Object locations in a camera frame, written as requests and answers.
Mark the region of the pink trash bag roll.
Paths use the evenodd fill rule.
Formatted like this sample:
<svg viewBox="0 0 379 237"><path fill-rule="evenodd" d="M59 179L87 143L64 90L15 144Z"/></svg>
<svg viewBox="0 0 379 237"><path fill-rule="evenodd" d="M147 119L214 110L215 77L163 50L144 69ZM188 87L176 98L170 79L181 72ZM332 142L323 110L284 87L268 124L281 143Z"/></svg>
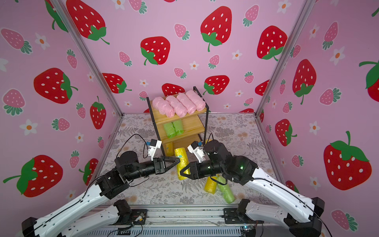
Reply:
<svg viewBox="0 0 379 237"><path fill-rule="evenodd" d="M170 104L170 106L174 109L175 114L180 118L187 115L188 111L186 107L176 97L170 95L166 97L165 100Z"/></svg>
<svg viewBox="0 0 379 237"><path fill-rule="evenodd" d="M186 96L194 103L197 111L202 111L206 107L205 101L195 91L187 91Z"/></svg>
<svg viewBox="0 0 379 237"><path fill-rule="evenodd" d="M153 100L153 107L157 109L161 115L166 115L168 118L175 116L174 109L171 107L169 102L162 97L156 97Z"/></svg>
<svg viewBox="0 0 379 237"><path fill-rule="evenodd" d="M185 93L179 93L177 99L187 109L187 113L192 115L196 112L196 105L186 96Z"/></svg>

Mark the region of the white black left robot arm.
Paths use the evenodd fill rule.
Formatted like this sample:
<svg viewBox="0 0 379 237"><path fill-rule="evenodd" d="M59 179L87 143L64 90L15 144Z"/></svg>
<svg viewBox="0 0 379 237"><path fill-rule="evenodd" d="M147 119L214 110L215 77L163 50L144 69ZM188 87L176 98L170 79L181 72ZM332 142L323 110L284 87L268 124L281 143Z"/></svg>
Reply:
<svg viewBox="0 0 379 237"><path fill-rule="evenodd" d="M137 154L127 151L115 158L115 168L97 178L83 194L44 217L23 221L22 234L25 237L79 237L103 226L132 223L135 217L125 200L97 214L84 215L128 189L131 181L164 174L179 162L179 158L161 156L139 163Z"/></svg>

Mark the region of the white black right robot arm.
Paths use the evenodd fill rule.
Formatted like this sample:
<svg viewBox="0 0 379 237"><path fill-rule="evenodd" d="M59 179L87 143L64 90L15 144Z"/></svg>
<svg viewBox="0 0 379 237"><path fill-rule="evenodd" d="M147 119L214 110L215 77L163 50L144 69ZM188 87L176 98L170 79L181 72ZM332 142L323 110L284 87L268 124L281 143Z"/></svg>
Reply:
<svg viewBox="0 0 379 237"><path fill-rule="evenodd" d="M260 192L274 202L273 205L258 204L242 199L231 216L244 224L271 223L284 227L295 237L318 237L321 235L325 202L320 198L303 196L268 175L255 162L245 156L232 155L223 143L212 140L203 147L196 142L189 151L197 161L180 169L180 175L191 180L216 176L228 182L241 184Z"/></svg>

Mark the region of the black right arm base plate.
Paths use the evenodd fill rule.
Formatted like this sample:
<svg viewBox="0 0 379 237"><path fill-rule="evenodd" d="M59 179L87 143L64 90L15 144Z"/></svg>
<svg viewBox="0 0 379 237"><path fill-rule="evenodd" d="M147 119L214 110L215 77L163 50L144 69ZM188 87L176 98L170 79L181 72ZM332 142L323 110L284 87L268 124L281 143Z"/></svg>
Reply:
<svg viewBox="0 0 379 237"><path fill-rule="evenodd" d="M226 224L263 224L264 221L252 220L246 214L238 212L237 208L224 208L223 215Z"/></svg>

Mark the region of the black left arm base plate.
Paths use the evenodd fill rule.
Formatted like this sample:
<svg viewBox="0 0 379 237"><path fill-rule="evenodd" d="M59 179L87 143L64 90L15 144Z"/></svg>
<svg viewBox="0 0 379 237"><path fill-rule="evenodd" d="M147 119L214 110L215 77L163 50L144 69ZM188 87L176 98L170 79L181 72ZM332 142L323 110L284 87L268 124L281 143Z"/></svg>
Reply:
<svg viewBox="0 0 379 237"><path fill-rule="evenodd" d="M119 211L116 220L111 225L131 225L132 223L145 225L147 209L132 209L130 211Z"/></svg>

